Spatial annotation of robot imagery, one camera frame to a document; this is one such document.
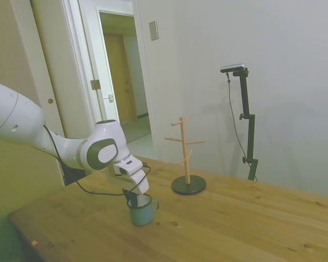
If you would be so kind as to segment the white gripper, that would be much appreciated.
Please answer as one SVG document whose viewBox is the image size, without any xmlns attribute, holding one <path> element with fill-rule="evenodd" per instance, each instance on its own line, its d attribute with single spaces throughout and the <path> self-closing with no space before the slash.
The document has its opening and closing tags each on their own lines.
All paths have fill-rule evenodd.
<svg viewBox="0 0 328 262">
<path fill-rule="evenodd" d="M 124 190 L 128 206 L 138 207 L 138 194 L 145 194 L 149 190 L 149 183 L 145 172 L 140 169 L 133 175 L 116 174 L 111 167 L 106 168 L 106 178 L 109 183 Z"/>
</svg>

